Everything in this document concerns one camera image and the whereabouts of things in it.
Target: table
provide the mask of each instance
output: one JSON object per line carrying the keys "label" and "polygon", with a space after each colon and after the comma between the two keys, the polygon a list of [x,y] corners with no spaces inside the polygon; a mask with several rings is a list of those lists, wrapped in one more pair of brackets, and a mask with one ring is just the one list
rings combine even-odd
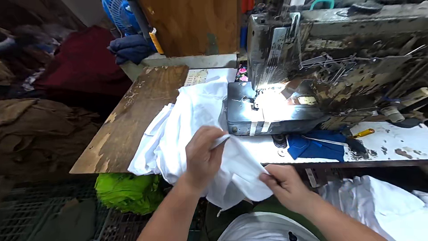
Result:
{"label": "table", "polygon": [[145,67],[70,173],[128,172],[144,131],[164,105],[178,96],[187,66]]}
{"label": "table", "polygon": [[[177,89],[186,77],[198,83],[226,78],[234,81],[236,69],[192,69],[187,66],[146,67],[133,83],[104,125],[77,160],[70,173],[128,172],[127,168],[141,137],[164,105],[175,102]],[[345,147],[344,163],[323,158],[293,160],[286,149],[276,147],[271,136],[240,136],[248,150],[262,164],[292,164],[301,168],[345,168],[379,166],[419,166],[428,164],[428,127],[404,129],[387,122],[361,122],[353,134],[373,128],[375,133],[360,140],[369,150],[369,158],[352,154]]]}
{"label": "table", "polygon": [[368,159],[363,159],[345,147],[344,163],[325,158],[293,158],[286,149],[276,147],[270,136],[240,136],[248,150],[261,163],[295,165],[301,168],[344,168],[381,166],[419,166],[428,164],[428,127],[424,124],[405,129],[388,122],[361,122],[351,128],[352,134],[372,128],[375,133],[358,138],[368,150]]}

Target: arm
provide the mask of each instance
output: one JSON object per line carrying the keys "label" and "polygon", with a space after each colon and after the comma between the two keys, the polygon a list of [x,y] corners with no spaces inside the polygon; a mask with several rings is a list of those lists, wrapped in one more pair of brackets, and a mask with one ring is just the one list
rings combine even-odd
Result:
{"label": "arm", "polygon": [[224,143],[213,150],[215,139],[225,133],[201,127],[186,146],[187,170],[159,205],[137,241],[186,241],[201,192],[221,165]]}
{"label": "arm", "polygon": [[286,208],[311,221],[329,241],[386,241],[375,231],[342,213],[302,182],[293,166],[268,165],[262,180]]}

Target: blue fan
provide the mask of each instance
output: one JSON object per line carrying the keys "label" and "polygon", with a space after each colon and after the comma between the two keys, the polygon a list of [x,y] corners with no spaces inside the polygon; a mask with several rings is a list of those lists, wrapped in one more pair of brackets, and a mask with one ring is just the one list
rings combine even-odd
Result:
{"label": "blue fan", "polygon": [[121,34],[134,35],[141,31],[127,0],[102,0],[107,16]]}

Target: blue fabric piece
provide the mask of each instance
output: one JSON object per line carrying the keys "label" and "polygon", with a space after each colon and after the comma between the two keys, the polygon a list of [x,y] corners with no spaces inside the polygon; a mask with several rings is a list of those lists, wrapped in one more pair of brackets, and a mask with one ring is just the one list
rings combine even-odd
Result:
{"label": "blue fabric piece", "polygon": [[139,34],[115,39],[110,42],[110,46],[107,49],[116,55],[116,64],[118,65],[128,60],[134,64],[139,64],[153,53],[150,45]]}
{"label": "blue fabric piece", "polygon": [[[324,139],[335,142],[345,143],[346,137],[340,133],[331,130],[315,130],[304,134],[306,137]],[[336,145],[326,142],[318,142],[306,139],[300,134],[290,134],[288,136],[288,153],[296,160],[298,157],[303,158],[326,158],[344,162],[345,153],[342,145]]]}

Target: right hand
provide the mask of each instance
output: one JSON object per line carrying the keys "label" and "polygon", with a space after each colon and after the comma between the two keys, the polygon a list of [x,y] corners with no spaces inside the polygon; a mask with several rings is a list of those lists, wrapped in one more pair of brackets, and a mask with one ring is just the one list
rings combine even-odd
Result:
{"label": "right hand", "polygon": [[293,166],[267,165],[265,169],[270,175],[263,173],[260,180],[289,210],[304,215],[314,210],[315,204],[322,200],[306,187]]}

